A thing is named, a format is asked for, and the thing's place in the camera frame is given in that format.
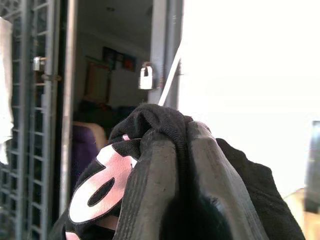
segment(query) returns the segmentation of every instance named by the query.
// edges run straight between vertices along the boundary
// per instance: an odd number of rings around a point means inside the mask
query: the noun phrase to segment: ceiling
[[[78,24],[149,51],[152,4],[153,0],[80,0]]]

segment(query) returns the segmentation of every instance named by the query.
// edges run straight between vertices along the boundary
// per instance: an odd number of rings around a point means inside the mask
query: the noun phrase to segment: gray metal grille
[[[34,73],[31,60],[46,57],[45,73],[53,76],[57,2],[0,0],[0,16],[13,23],[14,118],[9,165],[0,165],[0,240],[46,240],[48,235],[57,84]]]

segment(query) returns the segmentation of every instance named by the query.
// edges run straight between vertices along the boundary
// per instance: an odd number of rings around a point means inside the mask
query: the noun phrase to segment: wall
[[[271,168],[286,196],[304,187],[320,119],[320,2],[186,0],[179,110]]]
[[[112,48],[124,54],[130,54],[137,58],[136,72],[126,71],[118,63],[112,73],[109,104],[117,106],[137,106],[148,100],[148,94],[138,89],[140,67],[149,59],[149,53],[140,49],[130,42],[117,39],[112,35],[95,32],[94,29],[81,26],[76,43],[76,73],[74,82],[73,109],[78,109],[79,103],[84,96],[86,83],[86,56],[102,59],[103,47]]]

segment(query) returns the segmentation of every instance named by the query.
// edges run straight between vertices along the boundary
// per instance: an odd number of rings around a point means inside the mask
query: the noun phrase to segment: white cloth
[[[0,17],[0,163],[8,164],[6,141],[12,138],[12,24]]]

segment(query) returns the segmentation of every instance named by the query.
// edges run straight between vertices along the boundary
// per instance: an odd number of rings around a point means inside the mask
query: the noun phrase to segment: padlock
[[[145,89],[145,90],[150,90],[152,89],[152,68],[151,66],[146,66],[141,68],[140,72],[140,79],[139,79],[139,89]]]

